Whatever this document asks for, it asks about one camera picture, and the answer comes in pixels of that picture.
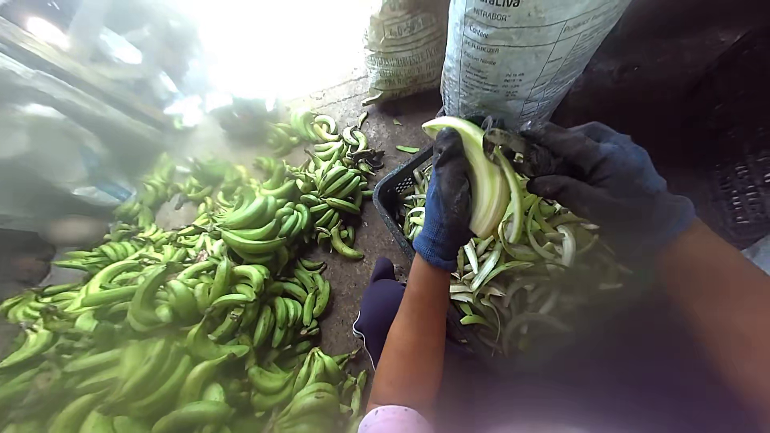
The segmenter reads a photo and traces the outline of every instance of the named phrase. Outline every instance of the dark pants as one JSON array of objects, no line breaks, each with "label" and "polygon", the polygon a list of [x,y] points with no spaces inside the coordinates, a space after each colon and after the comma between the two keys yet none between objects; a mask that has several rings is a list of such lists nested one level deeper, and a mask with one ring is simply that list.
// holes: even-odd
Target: dark pants
[{"label": "dark pants", "polygon": [[[378,259],[353,325],[374,367],[404,289],[392,262]],[[436,431],[483,433],[512,420],[574,425],[591,433],[758,431],[675,310],[656,296],[566,348],[537,375],[502,378],[447,340]]]}]

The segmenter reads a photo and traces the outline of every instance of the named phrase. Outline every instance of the plastic crate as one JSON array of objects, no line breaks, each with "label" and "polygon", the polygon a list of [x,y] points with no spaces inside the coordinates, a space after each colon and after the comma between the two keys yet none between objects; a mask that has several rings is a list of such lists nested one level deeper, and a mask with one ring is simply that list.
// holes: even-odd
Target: plastic crate
[{"label": "plastic crate", "polygon": [[[424,147],[420,152],[416,153],[412,159],[388,173],[387,176],[374,187],[374,207],[376,207],[377,212],[380,213],[380,217],[383,219],[390,234],[392,234],[393,238],[398,242],[401,251],[403,251],[410,261],[414,259],[414,248],[412,248],[412,243],[403,235],[403,231],[397,220],[398,206],[400,205],[399,194],[415,184],[412,172],[416,168],[423,167],[425,164],[429,163],[432,156],[433,146]],[[463,343],[463,346],[468,349],[468,351],[485,360],[489,367],[499,371],[506,370],[505,366],[503,366],[505,363],[501,362],[505,358],[502,356],[491,357],[490,354],[492,349],[482,343],[473,331],[466,329],[465,326],[460,324],[460,319],[464,315],[464,313],[454,306],[454,303],[451,304],[451,307],[447,312],[447,333],[450,337]]]},{"label": "plastic crate", "polygon": [[742,36],[685,100],[685,154],[706,180],[698,212],[739,249],[770,233],[769,49],[770,27]]}]

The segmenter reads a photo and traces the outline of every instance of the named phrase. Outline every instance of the pink sleeve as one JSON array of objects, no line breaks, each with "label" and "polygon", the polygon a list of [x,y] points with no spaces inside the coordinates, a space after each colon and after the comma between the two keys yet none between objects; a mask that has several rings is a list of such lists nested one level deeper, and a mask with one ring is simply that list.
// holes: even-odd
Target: pink sleeve
[{"label": "pink sleeve", "polygon": [[434,433],[427,419],[404,406],[380,406],[363,417],[358,433]]}]

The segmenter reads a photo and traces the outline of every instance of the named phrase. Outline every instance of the hand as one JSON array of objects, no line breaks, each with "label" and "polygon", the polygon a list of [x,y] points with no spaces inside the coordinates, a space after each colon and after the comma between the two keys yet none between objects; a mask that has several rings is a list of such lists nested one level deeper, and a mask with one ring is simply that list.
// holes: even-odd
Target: hand
[{"label": "hand", "polygon": [[601,123],[526,124],[521,134],[536,143],[524,157],[532,177],[527,190],[599,225],[623,259],[650,258],[695,219],[692,202],[668,192],[629,136]]},{"label": "hand", "polygon": [[468,228],[468,168],[460,134],[451,128],[439,131],[425,200],[425,222],[412,245],[426,262],[450,272],[457,269],[457,251],[473,236]]}]

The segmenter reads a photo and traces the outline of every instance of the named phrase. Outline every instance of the forearm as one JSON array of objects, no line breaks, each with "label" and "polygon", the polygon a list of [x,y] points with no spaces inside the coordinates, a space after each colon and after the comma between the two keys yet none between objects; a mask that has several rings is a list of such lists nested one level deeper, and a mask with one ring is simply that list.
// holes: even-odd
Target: forearm
[{"label": "forearm", "polygon": [[728,383],[770,414],[770,277],[700,220],[660,254],[658,271]]},{"label": "forearm", "polygon": [[367,411],[398,404],[432,418],[444,369],[449,272],[414,257],[407,289],[390,325]]}]

